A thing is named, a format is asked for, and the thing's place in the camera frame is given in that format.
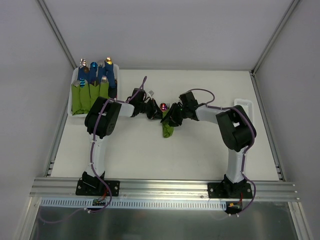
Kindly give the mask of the iridescent spoon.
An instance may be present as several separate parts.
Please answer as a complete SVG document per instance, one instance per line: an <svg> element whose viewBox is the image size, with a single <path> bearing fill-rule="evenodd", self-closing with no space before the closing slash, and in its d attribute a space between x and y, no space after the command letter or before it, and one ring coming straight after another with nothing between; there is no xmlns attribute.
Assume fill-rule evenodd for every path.
<svg viewBox="0 0 320 240"><path fill-rule="evenodd" d="M168 109L168 106L165 103L160 104L160 109L165 112Z"/></svg>

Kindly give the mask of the green paper napkin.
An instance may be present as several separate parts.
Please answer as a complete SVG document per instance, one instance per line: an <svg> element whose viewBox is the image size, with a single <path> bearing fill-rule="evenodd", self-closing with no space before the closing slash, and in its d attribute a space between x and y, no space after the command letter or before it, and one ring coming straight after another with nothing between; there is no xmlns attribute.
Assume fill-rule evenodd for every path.
<svg viewBox="0 0 320 240"><path fill-rule="evenodd" d="M174 127L169 126L168 122L162 122L162 136L164 138L169 138L174 133Z"/></svg>

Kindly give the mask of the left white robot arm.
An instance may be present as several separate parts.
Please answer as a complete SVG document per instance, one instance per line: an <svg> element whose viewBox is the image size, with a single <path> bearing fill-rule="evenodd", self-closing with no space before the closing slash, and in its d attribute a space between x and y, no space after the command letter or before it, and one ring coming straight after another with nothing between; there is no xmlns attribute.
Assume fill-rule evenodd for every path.
<svg viewBox="0 0 320 240"><path fill-rule="evenodd" d="M87 114L84 125L89 134L89 163L78 180L77 196L98 196L108 194L111 185L103 182L105 177L105 156L109 136L113 133L118 117L135 117L146 114L149 120L160 120L163 112L156 101L147 97L143 89L135 88L126 101L108 100L99 96Z"/></svg>

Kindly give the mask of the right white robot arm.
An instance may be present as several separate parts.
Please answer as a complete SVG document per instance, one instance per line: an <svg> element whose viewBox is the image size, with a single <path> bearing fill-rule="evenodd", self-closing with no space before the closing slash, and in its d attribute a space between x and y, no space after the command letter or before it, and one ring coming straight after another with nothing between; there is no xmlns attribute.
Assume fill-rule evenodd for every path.
<svg viewBox="0 0 320 240"><path fill-rule="evenodd" d="M208 194L223 198L244 196L248 183L245 177L246 154L254 144L257 132L243 107L198 103L191 91L181 94L179 99L180 102L172 104L161 122L171 127L181 126L184 119L217 124L228 148L228 164L223 180Z"/></svg>

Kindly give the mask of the green napkin roll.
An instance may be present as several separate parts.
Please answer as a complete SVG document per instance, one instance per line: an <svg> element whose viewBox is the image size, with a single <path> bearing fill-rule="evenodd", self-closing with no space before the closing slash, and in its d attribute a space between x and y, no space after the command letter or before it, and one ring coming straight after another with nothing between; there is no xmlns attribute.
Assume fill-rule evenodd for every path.
<svg viewBox="0 0 320 240"><path fill-rule="evenodd" d="M99 96L107 99L109 98L109 81L105 75L101 77Z"/></svg>
<svg viewBox="0 0 320 240"><path fill-rule="evenodd" d="M100 85L89 84L89 93L90 93L90 106L92 107L100 96Z"/></svg>
<svg viewBox="0 0 320 240"><path fill-rule="evenodd" d="M79 96L80 96L81 109L84 114L87 114L91 108L90 88L89 88L88 82L84 78L80 79Z"/></svg>
<svg viewBox="0 0 320 240"><path fill-rule="evenodd" d="M71 94L72 94L72 114L78 115L82 109L80 101L80 81L75 80L71 85Z"/></svg>

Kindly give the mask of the blue napkin roll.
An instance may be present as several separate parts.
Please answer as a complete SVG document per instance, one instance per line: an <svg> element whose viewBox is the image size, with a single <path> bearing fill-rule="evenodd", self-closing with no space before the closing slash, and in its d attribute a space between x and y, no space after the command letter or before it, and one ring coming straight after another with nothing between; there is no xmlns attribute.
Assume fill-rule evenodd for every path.
<svg viewBox="0 0 320 240"><path fill-rule="evenodd" d="M96 62L92 62L90 64L89 73L88 73L88 83L91 85L95 85L97 78L98 64Z"/></svg>
<svg viewBox="0 0 320 240"><path fill-rule="evenodd" d="M78 67L78 75L77 75L77 79L79 81L82 81L82 80L88 80L88 77L89 77L89 68L87 66L87 61L85 58L81 58L80 59L80 64L79 64L79 67Z"/></svg>
<svg viewBox="0 0 320 240"><path fill-rule="evenodd" d="M116 88L117 84L116 84L116 78L114 74L114 64L110 57L107 57L104 60L104 68L106 71L107 80L109 82L109 87L112 89Z"/></svg>
<svg viewBox="0 0 320 240"><path fill-rule="evenodd" d="M99 60L97 64L98 64L97 83L100 84L107 80L106 69L105 69L104 61Z"/></svg>

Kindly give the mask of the white utensil tray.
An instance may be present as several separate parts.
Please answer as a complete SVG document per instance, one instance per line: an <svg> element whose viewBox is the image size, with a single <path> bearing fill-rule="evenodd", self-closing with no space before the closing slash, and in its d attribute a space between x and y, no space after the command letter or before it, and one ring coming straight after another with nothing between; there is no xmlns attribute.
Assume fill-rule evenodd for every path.
<svg viewBox="0 0 320 240"><path fill-rule="evenodd" d="M236 98L234 100L234 105L240 105L244 109L250 121L254 123L254 105L252 101L248 99Z"/></svg>

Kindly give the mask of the white basket of rolls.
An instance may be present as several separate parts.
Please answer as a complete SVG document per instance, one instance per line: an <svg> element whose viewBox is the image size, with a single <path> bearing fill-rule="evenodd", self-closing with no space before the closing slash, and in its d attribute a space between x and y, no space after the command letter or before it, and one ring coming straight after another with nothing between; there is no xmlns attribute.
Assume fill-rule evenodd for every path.
<svg viewBox="0 0 320 240"><path fill-rule="evenodd" d="M79 70L78 67L73 70L71 82L70 82L71 85L78 78L78 70ZM114 76L115 76L115 79L117 82L117 95L118 95L118 98L120 98L119 91L121 89L121 75L120 75L120 68L115 63L113 64L113 72L114 72ZM86 114L72 115L72 88L71 87L69 90L69 97L68 97L68 103L67 103L67 114L70 118L85 118L87 116Z"/></svg>

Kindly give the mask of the aluminium mounting rail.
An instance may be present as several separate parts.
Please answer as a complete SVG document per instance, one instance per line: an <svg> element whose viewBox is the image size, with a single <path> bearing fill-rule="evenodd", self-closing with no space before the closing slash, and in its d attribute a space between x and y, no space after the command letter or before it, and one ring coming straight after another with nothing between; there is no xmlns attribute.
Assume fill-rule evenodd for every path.
<svg viewBox="0 0 320 240"><path fill-rule="evenodd" d="M76 195L78 178L37 177L29 195L31 197L81 197ZM120 181L118 199L132 200L223 200L209 198L208 183L213 180L152 180L111 179ZM253 196L260 202L299 202L301 196L296 185L287 181L257 181L251 186Z"/></svg>

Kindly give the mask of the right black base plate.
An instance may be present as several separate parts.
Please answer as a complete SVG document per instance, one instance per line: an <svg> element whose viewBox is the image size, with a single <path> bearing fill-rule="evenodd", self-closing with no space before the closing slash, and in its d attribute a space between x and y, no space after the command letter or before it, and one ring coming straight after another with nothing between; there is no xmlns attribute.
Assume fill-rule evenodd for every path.
<svg viewBox="0 0 320 240"><path fill-rule="evenodd" d="M210 199L245 199L253 198L253 190L249 183L209 182L207 184Z"/></svg>

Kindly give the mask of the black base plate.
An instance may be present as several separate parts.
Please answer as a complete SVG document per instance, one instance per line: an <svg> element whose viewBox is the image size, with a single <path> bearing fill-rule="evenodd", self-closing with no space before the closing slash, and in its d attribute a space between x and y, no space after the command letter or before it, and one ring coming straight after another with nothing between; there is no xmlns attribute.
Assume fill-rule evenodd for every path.
<svg viewBox="0 0 320 240"><path fill-rule="evenodd" d="M245 199L253 198L253 190L249 183L209 182L207 184L210 199Z"/></svg>
<svg viewBox="0 0 320 240"><path fill-rule="evenodd" d="M111 195L113 197L119 196L120 191L120 181L117 180L105 180L105 183L108 185ZM104 193L109 197L110 193L106 186L99 181L99 187L94 188L83 182L82 179L79 179L77 182L77 187L75 190L76 196L93 196L93 197L101 197Z"/></svg>

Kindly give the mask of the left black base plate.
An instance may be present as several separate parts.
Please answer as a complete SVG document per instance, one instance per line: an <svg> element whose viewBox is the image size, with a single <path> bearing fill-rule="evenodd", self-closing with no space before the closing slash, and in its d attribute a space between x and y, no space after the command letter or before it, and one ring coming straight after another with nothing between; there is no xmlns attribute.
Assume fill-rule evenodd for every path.
<svg viewBox="0 0 320 240"><path fill-rule="evenodd" d="M119 196L120 191L120 181L117 180L105 180L105 183L108 185L111 195L113 197ZM76 196L93 196L93 197L101 197L104 193L109 197L110 193L106 186L99 181L99 187L94 188L83 182L82 179L79 179L77 182L77 187L75 190Z"/></svg>

